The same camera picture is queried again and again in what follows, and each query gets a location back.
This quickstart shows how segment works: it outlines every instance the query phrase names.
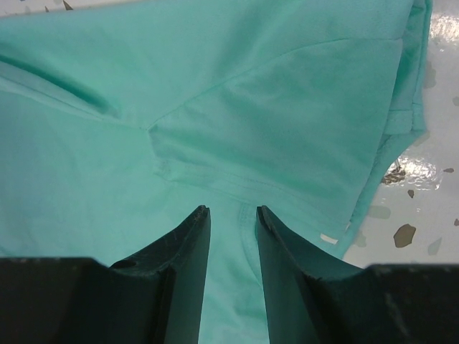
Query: white surface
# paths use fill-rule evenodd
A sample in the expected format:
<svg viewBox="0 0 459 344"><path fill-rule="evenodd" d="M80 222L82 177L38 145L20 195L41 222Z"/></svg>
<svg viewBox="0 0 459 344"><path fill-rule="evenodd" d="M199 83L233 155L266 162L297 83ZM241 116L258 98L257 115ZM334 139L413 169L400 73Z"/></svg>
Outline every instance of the white surface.
<svg viewBox="0 0 459 344"><path fill-rule="evenodd" d="M66 1L78 9L129 0ZM45 7L65 10L62 0L0 0L0 16L45 11ZM425 109L430 132L399 158L404 179L379 188L346 253L345 260L352 264L459 262L458 0L435 1L428 61ZM394 235L405 224L416 227L416 232L411 244L397 248Z"/></svg>

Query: fabric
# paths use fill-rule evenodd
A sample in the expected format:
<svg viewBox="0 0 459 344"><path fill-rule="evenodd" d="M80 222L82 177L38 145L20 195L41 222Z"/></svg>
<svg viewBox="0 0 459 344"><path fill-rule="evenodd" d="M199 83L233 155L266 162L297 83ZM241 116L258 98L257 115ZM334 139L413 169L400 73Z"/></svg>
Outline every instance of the fabric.
<svg viewBox="0 0 459 344"><path fill-rule="evenodd" d="M425 130L429 18L429 0L163 0L2 19L1 253L111 264L205 204L200 342L268 343L255 207L344 254Z"/></svg>

